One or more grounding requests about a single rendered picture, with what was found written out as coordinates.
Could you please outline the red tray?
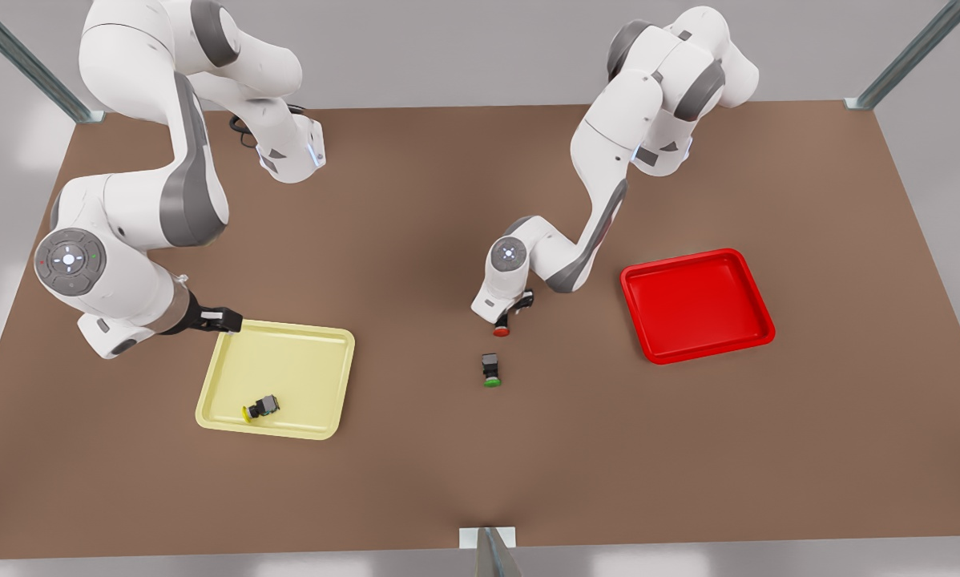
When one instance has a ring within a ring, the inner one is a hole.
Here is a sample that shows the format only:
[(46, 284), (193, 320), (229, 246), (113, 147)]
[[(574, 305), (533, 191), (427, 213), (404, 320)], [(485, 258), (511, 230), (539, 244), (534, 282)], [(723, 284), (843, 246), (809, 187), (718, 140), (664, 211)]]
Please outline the red tray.
[(630, 265), (619, 280), (640, 347), (652, 364), (766, 345), (776, 336), (750, 267), (735, 249)]

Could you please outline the pale yellow tray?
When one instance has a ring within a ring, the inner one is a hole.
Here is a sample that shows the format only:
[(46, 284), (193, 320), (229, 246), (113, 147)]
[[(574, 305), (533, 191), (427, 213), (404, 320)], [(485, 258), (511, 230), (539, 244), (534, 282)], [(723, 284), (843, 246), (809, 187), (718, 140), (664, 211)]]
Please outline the pale yellow tray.
[[(221, 333), (196, 406), (206, 430), (325, 441), (340, 426), (354, 357), (345, 329), (246, 319)], [(280, 409), (246, 423), (242, 406), (275, 395)]]

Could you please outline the silver frame post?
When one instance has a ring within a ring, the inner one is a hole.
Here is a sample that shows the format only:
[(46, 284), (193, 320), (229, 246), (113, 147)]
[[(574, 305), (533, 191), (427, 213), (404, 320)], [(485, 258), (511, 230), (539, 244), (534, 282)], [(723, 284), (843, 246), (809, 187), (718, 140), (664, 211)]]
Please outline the silver frame post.
[(105, 119), (105, 112), (84, 105), (1, 21), (0, 54), (73, 122), (99, 123)]
[(474, 577), (522, 577), (512, 555), (516, 548), (516, 527), (461, 528), (458, 547), (474, 549)]
[(874, 110), (959, 25), (960, 0), (946, 0), (945, 6), (860, 95), (843, 99), (844, 108), (850, 111)]

